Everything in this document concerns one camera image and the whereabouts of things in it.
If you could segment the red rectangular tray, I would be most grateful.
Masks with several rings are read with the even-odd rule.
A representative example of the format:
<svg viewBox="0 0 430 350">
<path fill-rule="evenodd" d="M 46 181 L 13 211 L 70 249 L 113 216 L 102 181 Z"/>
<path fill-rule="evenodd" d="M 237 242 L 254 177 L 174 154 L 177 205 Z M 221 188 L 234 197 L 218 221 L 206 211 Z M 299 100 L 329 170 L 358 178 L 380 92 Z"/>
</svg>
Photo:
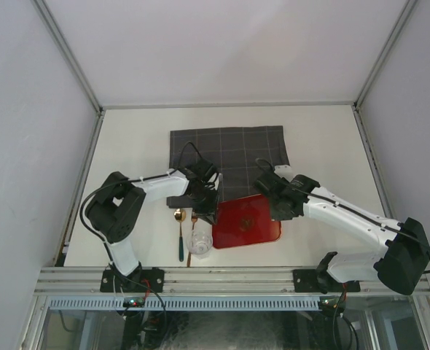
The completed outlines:
<svg viewBox="0 0 430 350">
<path fill-rule="evenodd" d="M 281 223 L 271 219 L 267 198 L 253 195 L 218 205 L 212 237 L 215 249 L 266 244 L 281 237 Z"/>
</svg>

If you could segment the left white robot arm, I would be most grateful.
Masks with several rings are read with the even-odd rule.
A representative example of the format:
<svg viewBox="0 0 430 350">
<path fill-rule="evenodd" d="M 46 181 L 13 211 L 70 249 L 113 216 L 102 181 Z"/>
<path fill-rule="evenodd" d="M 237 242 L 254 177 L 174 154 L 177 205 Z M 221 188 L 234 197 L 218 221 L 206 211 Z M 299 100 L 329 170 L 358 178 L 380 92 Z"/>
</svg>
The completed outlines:
<svg viewBox="0 0 430 350">
<path fill-rule="evenodd" d="M 141 284 L 141 263 L 129 236 L 146 204 L 169 197 L 189 198 L 196 217 L 213 225 L 219 201 L 219 172 L 170 169 L 157 176 L 129 179 L 115 171 L 82 202 L 79 219 L 101 240 L 111 267 L 117 271 L 115 281 L 127 292 Z"/>
</svg>

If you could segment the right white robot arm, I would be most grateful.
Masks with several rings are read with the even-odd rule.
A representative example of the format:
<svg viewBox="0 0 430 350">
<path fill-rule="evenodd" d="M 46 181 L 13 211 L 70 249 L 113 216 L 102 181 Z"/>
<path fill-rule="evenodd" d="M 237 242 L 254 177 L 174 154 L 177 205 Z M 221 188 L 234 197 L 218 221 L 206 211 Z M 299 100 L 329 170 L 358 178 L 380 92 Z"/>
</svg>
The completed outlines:
<svg viewBox="0 0 430 350">
<path fill-rule="evenodd" d="M 400 295 L 411 295 L 426 273 L 430 245 L 419 221 L 370 213 L 303 175 L 287 181 L 267 172 L 256 186 L 269 200 L 274 220 L 316 219 L 368 245 L 368 253 L 328 253 L 316 269 L 320 288 L 332 291 L 341 283 L 378 280 Z"/>
</svg>

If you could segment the grey checked cloth napkin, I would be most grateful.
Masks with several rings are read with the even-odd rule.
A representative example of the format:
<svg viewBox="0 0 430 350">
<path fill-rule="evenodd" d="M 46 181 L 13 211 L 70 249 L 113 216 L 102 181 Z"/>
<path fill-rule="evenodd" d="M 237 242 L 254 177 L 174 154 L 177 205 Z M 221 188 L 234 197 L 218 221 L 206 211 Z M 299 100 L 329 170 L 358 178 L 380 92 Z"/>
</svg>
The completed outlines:
<svg viewBox="0 0 430 350">
<path fill-rule="evenodd" d="M 289 164 L 281 125 L 188 129 L 170 132 L 171 168 L 205 158 L 222 175 L 219 200 L 232 201 L 257 195 L 255 180 L 261 175 L 255 160 L 273 166 Z"/>
</svg>

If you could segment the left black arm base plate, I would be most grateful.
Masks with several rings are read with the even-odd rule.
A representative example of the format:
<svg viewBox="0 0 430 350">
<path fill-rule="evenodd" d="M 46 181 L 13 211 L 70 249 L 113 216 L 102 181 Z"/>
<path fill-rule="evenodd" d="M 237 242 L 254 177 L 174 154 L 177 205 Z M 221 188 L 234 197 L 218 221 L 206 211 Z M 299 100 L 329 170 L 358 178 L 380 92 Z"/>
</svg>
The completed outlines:
<svg viewBox="0 0 430 350">
<path fill-rule="evenodd" d="M 163 290 L 165 271 L 159 268 L 141 269 L 132 276 L 123 276 L 117 271 L 107 269 L 102 273 L 100 292 L 148 292 L 160 293 Z"/>
</svg>

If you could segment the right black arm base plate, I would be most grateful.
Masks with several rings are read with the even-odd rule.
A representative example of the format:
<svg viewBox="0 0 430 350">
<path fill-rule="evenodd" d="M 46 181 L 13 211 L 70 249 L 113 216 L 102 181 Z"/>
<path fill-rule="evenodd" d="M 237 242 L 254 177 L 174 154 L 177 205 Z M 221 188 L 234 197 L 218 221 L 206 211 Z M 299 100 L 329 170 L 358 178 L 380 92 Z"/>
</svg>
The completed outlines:
<svg viewBox="0 0 430 350">
<path fill-rule="evenodd" d="M 358 281 L 338 282 L 328 273 L 318 273 L 315 269 L 294 269 L 292 271 L 294 291 L 298 293 L 320 292 L 360 292 L 361 286 Z"/>
</svg>

